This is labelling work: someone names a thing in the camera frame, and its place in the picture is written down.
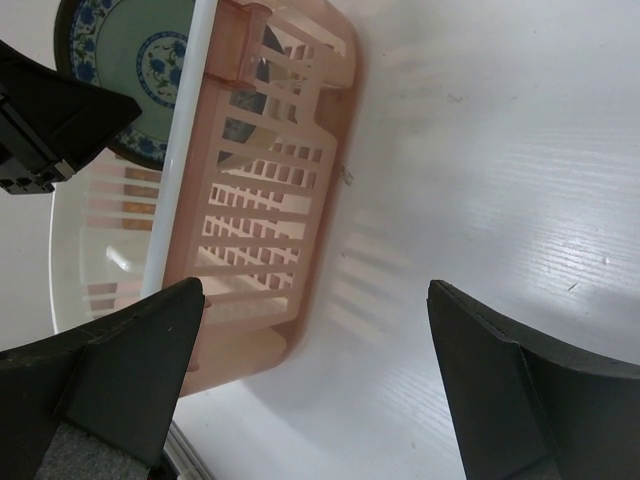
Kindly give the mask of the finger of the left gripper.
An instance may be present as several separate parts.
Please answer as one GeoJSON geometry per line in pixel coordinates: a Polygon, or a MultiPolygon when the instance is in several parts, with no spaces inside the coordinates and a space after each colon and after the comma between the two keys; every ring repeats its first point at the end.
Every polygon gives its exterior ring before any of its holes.
{"type": "Polygon", "coordinates": [[[142,110],[131,97],[67,78],[6,43],[1,86],[15,108],[68,164],[68,179],[89,165],[142,110]]]}

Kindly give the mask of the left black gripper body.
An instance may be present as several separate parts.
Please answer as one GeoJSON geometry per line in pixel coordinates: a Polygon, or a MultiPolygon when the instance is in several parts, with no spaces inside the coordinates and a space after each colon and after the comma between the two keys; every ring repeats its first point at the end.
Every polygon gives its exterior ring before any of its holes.
{"type": "Polygon", "coordinates": [[[49,194],[68,180],[68,164],[15,108],[1,86],[1,188],[10,195],[49,194]]]}

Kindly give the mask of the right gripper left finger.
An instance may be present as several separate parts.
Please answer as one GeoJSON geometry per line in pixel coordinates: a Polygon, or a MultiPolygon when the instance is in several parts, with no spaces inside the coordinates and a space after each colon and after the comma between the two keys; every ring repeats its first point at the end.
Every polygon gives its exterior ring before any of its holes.
{"type": "Polygon", "coordinates": [[[204,310],[187,278],[1,354],[4,479],[145,479],[162,457],[204,310]]]}

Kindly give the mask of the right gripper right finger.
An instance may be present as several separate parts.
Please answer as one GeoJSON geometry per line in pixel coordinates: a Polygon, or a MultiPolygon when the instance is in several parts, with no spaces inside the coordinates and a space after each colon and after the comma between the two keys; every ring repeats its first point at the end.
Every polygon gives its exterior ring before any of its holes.
{"type": "Polygon", "coordinates": [[[431,281],[435,352],[469,479],[636,479],[639,368],[431,281]]]}

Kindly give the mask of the blue patterned plate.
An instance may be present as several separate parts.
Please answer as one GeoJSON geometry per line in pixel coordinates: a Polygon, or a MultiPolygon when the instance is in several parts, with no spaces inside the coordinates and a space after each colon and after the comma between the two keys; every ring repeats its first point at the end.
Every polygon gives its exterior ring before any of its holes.
{"type": "Polygon", "coordinates": [[[59,72],[133,98],[142,113],[110,143],[139,166],[163,167],[186,58],[194,2],[60,3],[54,26],[59,72]]]}

